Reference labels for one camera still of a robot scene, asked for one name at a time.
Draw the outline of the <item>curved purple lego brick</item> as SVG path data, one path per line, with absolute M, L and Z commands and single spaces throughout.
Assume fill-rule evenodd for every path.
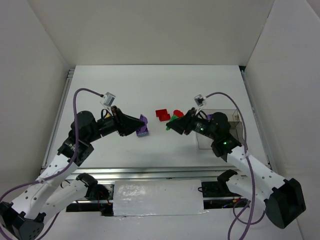
M 149 135 L 149 130 L 147 127 L 141 127 L 139 130 L 136 131 L 136 136 L 137 137 L 145 137 Z

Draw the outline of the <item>left arm base joint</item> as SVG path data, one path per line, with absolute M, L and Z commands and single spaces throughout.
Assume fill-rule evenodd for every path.
M 64 180 L 49 200 L 51 202 L 61 200 L 68 203 L 82 199 L 108 202 L 113 199 L 113 193 L 113 184 L 101 184 L 92 175 L 81 173 L 74 180 Z

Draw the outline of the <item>right arm base joint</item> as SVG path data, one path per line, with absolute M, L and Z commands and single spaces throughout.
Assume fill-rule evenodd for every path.
M 238 173 L 227 170 L 217 177 L 217 181 L 203 181 L 197 189 L 204 198 L 240 197 L 239 194 L 231 192 L 227 187 L 227 181 Z

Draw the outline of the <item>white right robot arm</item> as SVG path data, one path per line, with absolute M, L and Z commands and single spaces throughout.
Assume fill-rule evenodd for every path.
M 301 184 L 294 178 L 286 179 L 277 174 L 246 151 L 245 146 L 232 136 L 231 125 L 224 113 L 215 112 L 211 119 L 204 119 L 196 112 L 192 108 L 166 126 L 180 135 L 196 132 L 212 139 L 214 155 L 248 177 L 245 179 L 234 170 L 227 170 L 218 177 L 223 187 L 247 199 L 254 197 L 268 219 L 280 229 L 286 228 L 306 210 Z

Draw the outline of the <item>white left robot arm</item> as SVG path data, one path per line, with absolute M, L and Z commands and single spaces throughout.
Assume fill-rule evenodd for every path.
M 81 173 L 62 190 L 57 189 L 93 152 L 92 142 L 114 132 L 128 136 L 145 126 L 116 106 L 110 110 L 110 116 L 98 120 L 90 111 L 79 112 L 51 164 L 20 196 L 0 203 L 0 223 L 18 240 L 36 239 L 46 222 L 73 201 L 109 197 L 108 189 L 88 173 Z

